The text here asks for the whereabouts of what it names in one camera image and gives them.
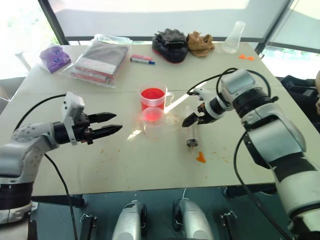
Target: purple package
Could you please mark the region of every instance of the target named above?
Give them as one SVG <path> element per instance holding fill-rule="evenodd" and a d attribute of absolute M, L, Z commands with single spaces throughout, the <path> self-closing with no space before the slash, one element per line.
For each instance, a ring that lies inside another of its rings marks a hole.
<path fill-rule="evenodd" d="M 69 55 L 60 46 L 53 46 L 43 50 L 40 53 L 40 58 L 43 65 L 51 74 L 71 61 Z"/>

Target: black shoe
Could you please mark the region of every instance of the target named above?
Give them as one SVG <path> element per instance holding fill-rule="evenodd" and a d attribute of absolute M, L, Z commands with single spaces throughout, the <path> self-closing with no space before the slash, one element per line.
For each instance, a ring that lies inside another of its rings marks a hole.
<path fill-rule="evenodd" d="M 166 29 L 152 38 L 152 49 L 171 63 L 181 63 L 188 53 L 185 35 L 178 30 Z"/>

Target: measuring cup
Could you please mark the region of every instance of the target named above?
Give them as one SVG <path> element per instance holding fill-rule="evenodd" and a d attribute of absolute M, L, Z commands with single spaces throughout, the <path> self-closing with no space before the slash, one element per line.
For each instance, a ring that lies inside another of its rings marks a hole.
<path fill-rule="evenodd" d="M 147 138 L 156 139 L 163 134 L 166 115 L 160 107 L 150 106 L 141 113 L 143 130 Z"/>
<path fill-rule="evenodd" d="M 165 109 L 166 97 L 171 96 L 170 104 L 175 95 L 168 92 L 168 88 L 163 83 L 148 82 L 139 87 L 140 103 L 142 110 L 148 107 L 157 107 L 162 110 Z"/>

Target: cup handle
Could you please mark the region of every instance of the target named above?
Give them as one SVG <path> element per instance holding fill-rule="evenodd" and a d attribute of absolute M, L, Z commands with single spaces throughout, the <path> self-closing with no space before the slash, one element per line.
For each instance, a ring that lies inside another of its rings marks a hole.
<path fill-rule="evenodd" d="M 172 101 L 173 101 L 173 99 L 175 97 L 175 94 L 173 92 L 167 92 L 165 94 L 165 97 L 170 97 L 170 104 L 172 104 Z"/>

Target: syringe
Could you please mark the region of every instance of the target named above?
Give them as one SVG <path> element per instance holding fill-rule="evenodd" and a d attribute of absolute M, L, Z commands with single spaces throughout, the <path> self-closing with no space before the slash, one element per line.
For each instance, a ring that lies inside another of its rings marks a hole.
<path fill-rule="evenodd" d="M 188 117 L 192 113 L 192 109 L 189 106 L 185 107 L 185 115 Z M 186 127 L 186 145 L 191 148 L 192 153 L 195 152 L 195 147 L 198 146 L 198 125 L 197 123 Z"/>

